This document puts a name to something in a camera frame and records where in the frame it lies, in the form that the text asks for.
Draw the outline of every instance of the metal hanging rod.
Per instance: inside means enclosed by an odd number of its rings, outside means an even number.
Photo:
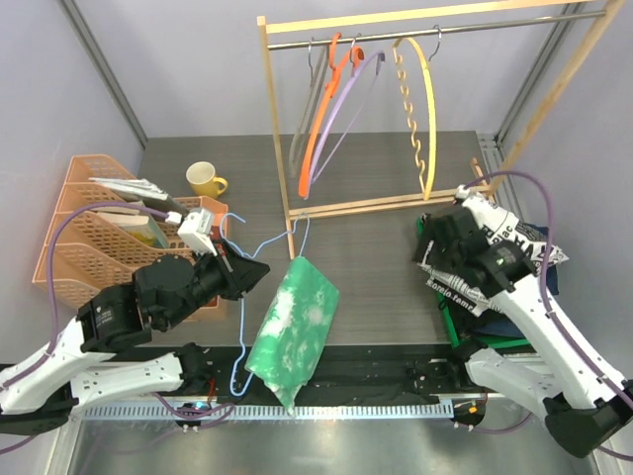
[[[482,23],[479,25],[467,25],[464,27],[446,27],[442,28],[442,35],[449,35],[451,33],[469,33],[480,32],[483,30],[498,30],[500,28],[512,28],[512,27],[527,27],[529,25],[544,25],[547,23],[559,23],[559,22],[572,22],[574,20],[584,20],[587,18],[603,17],[606,14],[606,10],[599,10],[596,12],[576,13],[571,15],[559,15],[555,17],[540,17],[528,20],[512,20],[508,22],[496,22],[496,23]],[[414,32],[402,32],[402,33],[387,33],[384,35],[370,35],[367,37],[354,38],[341,38],[337,41],[338,44],[352,43],[354,40],[356,43],[376,42],[378,40],[397,40],[398,38],[407,37],[429,37],[437,35],[437,29],[430,30],[417,30]],[[331,44],[331,40],[317,40],[312,42],[313,47],[319,47]],[[297,42],[297,43],[284,43],[279,45],[268,45],[268,49],[275,51],[278,49],[295,49],[295,48],[307,48],[311,42]]]

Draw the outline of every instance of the mug handle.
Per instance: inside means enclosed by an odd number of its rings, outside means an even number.
[[[218,189],[218,196],[222,195],[228,189],[228,182],[226,180],[224,180],[223,178],[220,178],[220,177],[216,176],[214,178],[214,183],[220,183],[220,184],[224,185],[223,188],[219,188]]]

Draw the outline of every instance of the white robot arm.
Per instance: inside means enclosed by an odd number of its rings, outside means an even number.
[[[203,348],[189,343],[151,361],[91,370],[133,346],[167,332],[219,296],[237,300],[270,267],[237,255],[223,240],[212,241],[214,216],[193,210],[178,230],[195,263],[165,255],[142,267],[133,281],[103,289],[83,305],[57,336],[51,354],[43,346],[19,364],[0,366],[0,433],[36,435],[57,428],[71,414],[148,392],[200,393],[210,368]],[[43,364],[34,363],[43,355]]]
[[[480,206],[485,197],[464,189],[456,198],[425,219],[414,260],[458,277],[454,285],[478,288],[523,332],[552,373],[536,373],[471,341],[460,349],[471,380],[536,415],[573,455],[588,455],[633,418],[622,399],[633,393],[633,382],[604,361],[549,292],[551,310],[546,309],[536,268],[517,243],[487,239],[482,213],[498,208]],[[599,367],[599,377],[579,351]]]

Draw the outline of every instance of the wooden rack leg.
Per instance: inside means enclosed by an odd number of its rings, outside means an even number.
[[[484,171],[482,170],[482,167],[479,164],[479,161],[477,160],[476,157],[471,158],[470,165],[471,165],[471,170],[473,170],[473,174],[475,175],[475,178],[481,178],[482,176],[484,176]],[[484,180],[478,184],[488,186],[488,190],[483,191],[483,193],[488,196],[489,200],[491,200],[493,203],[496,203],[495,193],[491,190],[489,181]]]
[[[569,85],[570,81],[574,78],[578,70],[585,62],[585,59],[598,42],[602,34],[606,31],[607,27],[615,18],[618,10],[624,4],[624,0],[607,0],[604,5],[604,10],[606,10],[606,14],[603,17],[597,18],[591,24],[591,27],[587,31],[587,34],[583,38],[583,41],[576,49],[576,52],[569,60],[563,72],[558,76],[554,86],[547,94],[541,105],[539,106],[536,113],[532,116],[529,124],[523,131],[520,139],[516,142],[510,154],[507,156],[507,159],[501,165],[501,170],[510,170],[516,162],[519,160],[523,151],[528,146],[528,144],[532,141],[540,127],[545,122],[548,114],[552,111],[558,100],[561,98],[565,89]],[[493,193],[496,193],[499,186],[505,179],[505,176],[496,176],[493,178],[493,182],[491,184],[491,189]]]
[[[281,136],[279,133],[279,119],[277,116],[277,101],[275,100],[275,85],[273,83],[273,69],[270,61],[270,51],[268,50],[268,33],[266,32],[266,17],[257,17],[257,28],[259,30],[259,41],[261,43],[261,54],[264,60],[264,74],[266,75],[266,89],[268,90],[268,102],[270,105],[270,116],[273,124],[273,144],[275,145],[275,159],[277,160],[277,174],[279,175],[279,187],[281,189],[281,202],[284,207],[284,219],[286,221],[286,231],[288,231],[288,251],[290,258],[295,258],[295,240],[290,234],[292,230],[290,223],[290,207],[288,206],[288,187],[286,186],[286,173],[284,171],[284,156],[281,150]]]

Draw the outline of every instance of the orange hanger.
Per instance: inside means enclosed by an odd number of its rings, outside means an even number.
[[[341,33],[334,35],[332,43],[329,46],[329,67],[332,70],[332,79],[325,86],[325,94],[323,94],[323,98],[318,106],[318,112],[316,113],[315,121],[313,122],[310,139],[308,140],[308,147],[306,148],[306,154],[304,155],[304,163],[302,164],[301,176],[299,177],[299,196],[302,198],[306,198],[308,196],[308,190],[310,189],[310,167],[313,160],[313,153],[315,151],[317,136],[320,132],[320,126],[323,122],[323,118],[325,117],[325,113],[327,112],[329,101],[331,101],[331,99],[336,95],[336,91],[338,91],[340,78],[343,75],[345,66],[353,61],[352,67],[355,69],[365,58],[365,52],[361,47],[353,47],[343,57],[338,66],[336,66],[334,64],[334,59],[336,57],[336,42],[338,42],[340,37]]]

